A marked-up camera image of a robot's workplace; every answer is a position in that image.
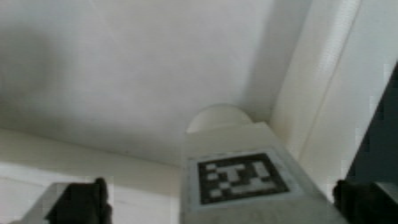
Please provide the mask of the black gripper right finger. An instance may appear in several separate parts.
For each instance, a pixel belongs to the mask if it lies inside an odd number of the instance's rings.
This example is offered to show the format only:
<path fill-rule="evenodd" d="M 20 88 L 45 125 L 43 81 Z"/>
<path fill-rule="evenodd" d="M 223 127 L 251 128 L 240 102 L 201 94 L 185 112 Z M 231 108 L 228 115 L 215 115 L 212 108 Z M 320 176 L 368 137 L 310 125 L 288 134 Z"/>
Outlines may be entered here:
<path fill-rule="evenodd" d="M 386 182 L 336 182 L 335 206 L 349 224 L 398 224 L 398 187 Z"/>

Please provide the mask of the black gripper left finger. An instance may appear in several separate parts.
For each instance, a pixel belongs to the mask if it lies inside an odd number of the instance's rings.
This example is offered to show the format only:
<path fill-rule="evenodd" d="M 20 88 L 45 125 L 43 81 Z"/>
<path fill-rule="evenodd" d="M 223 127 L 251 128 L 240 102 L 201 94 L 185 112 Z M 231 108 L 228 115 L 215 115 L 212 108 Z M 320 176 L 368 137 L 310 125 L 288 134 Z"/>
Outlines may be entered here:
<path fill-rule="evenodd" d="M 114 224 L 105 179 L 54 183 L 16 224 Z"/>

